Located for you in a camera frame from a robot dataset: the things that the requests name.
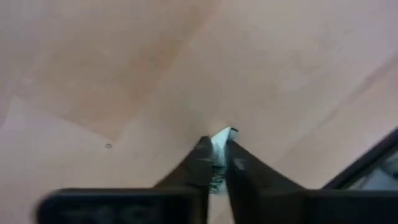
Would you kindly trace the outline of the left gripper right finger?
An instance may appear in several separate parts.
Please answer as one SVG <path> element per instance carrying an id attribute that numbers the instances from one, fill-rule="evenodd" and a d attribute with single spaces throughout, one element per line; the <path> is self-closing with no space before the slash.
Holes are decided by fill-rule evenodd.
<path id="1" fill-rule="evenodd" d="M 397 192 L 306 189 L 235 141 L 226 184 L 236 223 L 397 223 Z"/>

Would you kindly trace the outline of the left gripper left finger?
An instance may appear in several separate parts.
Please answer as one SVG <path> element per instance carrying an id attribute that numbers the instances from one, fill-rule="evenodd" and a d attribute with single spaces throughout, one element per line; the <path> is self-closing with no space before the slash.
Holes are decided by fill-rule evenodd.
<path id="1" fill-rule="evenodd" d="M 150 188 L 59 189 L 37 206 L 39 224 L 191 224 L 208 220 L 213 146 L 203 136 Z"/>

